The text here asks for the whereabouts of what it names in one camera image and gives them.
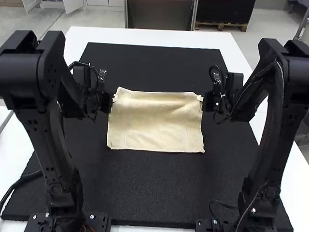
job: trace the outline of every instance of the wall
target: wall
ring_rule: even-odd
[[[256,0],[255,8],[283,10],[287,0]]]

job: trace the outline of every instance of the cloth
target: cloth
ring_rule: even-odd
[[[107,146],[163,152],[205,152],[202,97],[119,87],[109,114]]]

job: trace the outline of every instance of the gray floor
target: gray floor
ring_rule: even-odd
[[[292,39],[301,22],[303,12],[288,14],[282,10],[255,9],[246,33],[238,28],[225,27],[231,32],[248,63],[254,69],[259,61],[257,45],[262,38],[276,38],[284,44]],[[60,9],[34,8],[26,14],[23,8],[0,7],[0,46],[17,29],[33,30],[38,38],[48,30],[68,31],[70,26],[124,28],[124,14],[105,11],[75,11],[65,14]],[[216,27],[202,27],[201,31],[217,31]],[[309,146],[301,148],[309,161]]]

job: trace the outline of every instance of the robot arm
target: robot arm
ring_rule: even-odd
[[[260,61],[242,87],[235,73],[210,70],[212,91],[206,94],[205,111],[224,120],[249,122],[268,96],[267,119],[255,162],[239,194],[239,219],[229,231],[271,230],[280,202],[285,165],[298,127],[309,108],[309,47],[288,41],[262,39]]]
[[[16,31],[0,48],[0,96],[25,127],[45,178],[49,215],[63,232],[83,225],[83,187],[66,147],[61,120],[109,113],[112,98],[93,66],[74,63],[79,83],[64,59],[65,37],[50,31],[38,42],[32,31]],[[90,71],[96,72],[92,87]]]

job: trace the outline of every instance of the black foam mat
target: black foam mat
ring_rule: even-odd
[[[219,50],[89,43],[82,62],[108,70],[106,88],[204,94],[211,89],[208,70],[226,70]],[[111,150],[106,146],[108,116],[65,119],[65,136],[84,187],[84,210],[107,212],[113,224],[194,228],[210,218],[211,199],[237,204],[244,177],[258,145],[249,123],[215,125],[204,113],[204,154]],[[24,173],[40,168],[32,156]],[[27,220],[45,212],[44,181],[39,178],[12,194],[2,218]],[[238,212],[216,208],[218,216]],[[293,231],[282,204],[279,231]]]

